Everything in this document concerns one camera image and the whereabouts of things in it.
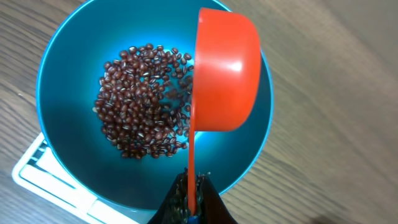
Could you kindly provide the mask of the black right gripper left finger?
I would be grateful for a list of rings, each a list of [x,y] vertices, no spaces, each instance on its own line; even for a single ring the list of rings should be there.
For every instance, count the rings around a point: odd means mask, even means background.
[[[164,201],[148,224],[187,224],[190,211],[187,204],[187,170],[178,174]]]

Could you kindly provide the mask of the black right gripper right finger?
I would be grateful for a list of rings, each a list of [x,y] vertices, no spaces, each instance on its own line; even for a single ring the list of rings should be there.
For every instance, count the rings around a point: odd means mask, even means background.
[[[198,223],[238,224],[207,175],[198,176]]]

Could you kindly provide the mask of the red measuring scoop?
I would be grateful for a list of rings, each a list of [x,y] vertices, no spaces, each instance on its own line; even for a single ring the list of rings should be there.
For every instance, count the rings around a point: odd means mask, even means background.
[[[245,16],[201,8],[190,110],[187,204],[197,212],[195,132],[233,131],[254,106],[261,73],[259,34]]]

